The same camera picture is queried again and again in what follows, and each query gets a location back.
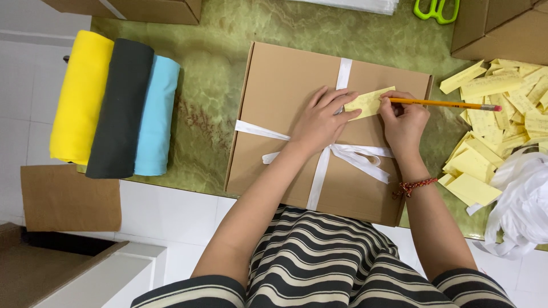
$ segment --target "forearm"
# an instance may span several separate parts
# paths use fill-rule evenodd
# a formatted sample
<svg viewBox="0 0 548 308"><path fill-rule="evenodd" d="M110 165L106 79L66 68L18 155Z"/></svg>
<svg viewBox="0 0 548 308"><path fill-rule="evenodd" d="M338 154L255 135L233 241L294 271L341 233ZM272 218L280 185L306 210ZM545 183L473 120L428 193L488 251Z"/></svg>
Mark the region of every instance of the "forearm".
<svg viewBox="0 0 548 308"><path fill-rule="evenodd" d="M249 259L287 187L308 159L291 142L236 201L207 245L192 276L224 275L247 285Z"/></svg>
<svg viewBox="0 0 548 308"><path fill-rule="evenodd" d="M404 182L430 178L418 152L398 159ZM436 185L415 188L407 198L411 234L429 280L456 268L477 269L470 249Z"/></svg>

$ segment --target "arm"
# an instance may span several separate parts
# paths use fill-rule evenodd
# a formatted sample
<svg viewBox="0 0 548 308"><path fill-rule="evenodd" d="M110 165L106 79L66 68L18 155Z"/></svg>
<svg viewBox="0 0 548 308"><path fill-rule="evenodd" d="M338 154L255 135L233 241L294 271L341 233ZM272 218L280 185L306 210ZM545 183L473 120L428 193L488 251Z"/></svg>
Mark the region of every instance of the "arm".
<svg viewBox="0 0 548 308"><path fill-rule="evenodd" d="M421 105L391 104L388 97L414 98L409 93L389 91L381 95L379 108L385 122L386 140L392 148L404 182L430 178L419 155L419 142L430 113ZM472 253L436 185L413 190L407 212L415 249L430 281L445 271L477 270Z"/></svg>
<svg viewBox="0 0 548 308"><path fill-rule="evenodd" d="M223 275L247 286L249 261L283 194L302 165L339 137L361 110L333 115L357 93L320 89L301 115L291 140L226 214L191 277Z"/></svg>

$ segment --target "light blue fabric roll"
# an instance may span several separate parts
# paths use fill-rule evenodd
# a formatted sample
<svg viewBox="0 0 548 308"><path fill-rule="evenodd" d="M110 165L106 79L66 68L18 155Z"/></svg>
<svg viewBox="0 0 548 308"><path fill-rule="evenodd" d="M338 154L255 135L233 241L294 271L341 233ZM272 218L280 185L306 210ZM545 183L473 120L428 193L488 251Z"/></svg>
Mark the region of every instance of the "light blue fabric roll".
<svg viewBox="0 0 548 308"><path fill-rule="evenodd" d="M139 130L135 174L162 175L167 171L173 101L180 68L172 59L154 55Z"/></svg>

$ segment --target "green scissors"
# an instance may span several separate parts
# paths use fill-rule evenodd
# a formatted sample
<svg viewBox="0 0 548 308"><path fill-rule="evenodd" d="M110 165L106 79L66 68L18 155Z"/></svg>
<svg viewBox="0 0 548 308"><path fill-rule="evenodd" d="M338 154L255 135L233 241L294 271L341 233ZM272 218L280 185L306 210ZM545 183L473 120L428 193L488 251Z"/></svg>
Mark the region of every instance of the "green scissors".
<svg viewBox="0 0 548 308"><path fill-rule="evenodd" d="M443 18L443 15L442 15L442 10L443 10L443 5L445 4L445 0L440 0L439 3L438 3L438 0L432 0L432 2L430 2L430 12L428 12L428 14L424 14L420 11L419 2L420 0L416 0L415 2L415 8L413 9L413 12L415 13L415 15L418 18L423 20L426 20L430 17L434 17L437 20L438 24L440 25L450 24L451 22L455 21L456 15L459 12L460 0L455 0L455 10L453 11L453 17L449 20Z"/></svg>

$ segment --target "white plastic bag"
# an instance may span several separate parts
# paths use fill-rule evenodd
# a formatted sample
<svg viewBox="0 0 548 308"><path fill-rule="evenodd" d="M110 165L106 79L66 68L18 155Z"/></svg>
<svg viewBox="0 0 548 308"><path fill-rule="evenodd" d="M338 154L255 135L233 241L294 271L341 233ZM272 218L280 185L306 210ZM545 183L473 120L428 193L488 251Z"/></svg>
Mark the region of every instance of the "white plastic bag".
<svg viewBox="0 0 548 308"><path fill-rule="evenodd" d="M392 15L399 0L292 0L317 3L350 10Z"/></svg>
<svg viewBox="0 0 548 308"><path fill-rule="evenodd" d="M548 243L548 156L545 151L523 154L529 148L516 151L496 171L490 185L503 193L489 215L485 242L475 243L504 259L519 259ZM503 243L496 244L501 227Z"/></svg>

